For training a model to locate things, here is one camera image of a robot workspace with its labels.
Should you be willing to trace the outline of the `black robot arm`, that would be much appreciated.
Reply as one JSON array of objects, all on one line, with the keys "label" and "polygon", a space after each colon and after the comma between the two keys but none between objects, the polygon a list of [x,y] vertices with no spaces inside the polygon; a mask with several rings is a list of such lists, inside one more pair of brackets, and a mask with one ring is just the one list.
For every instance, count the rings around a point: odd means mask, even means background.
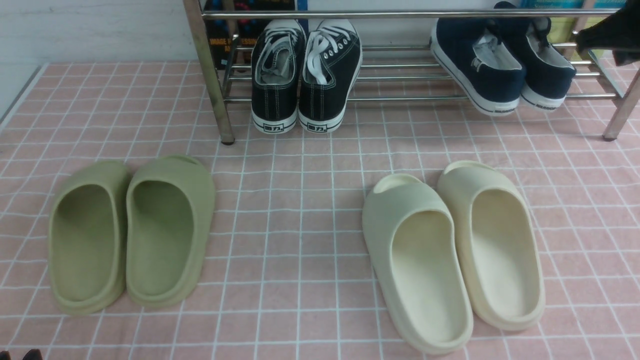
[{"label": "black robot arm", "polygon": [[627,0],[614,14],[575,37],[576,51],[611,50],[617,67],[640,61],[640,2]]}]

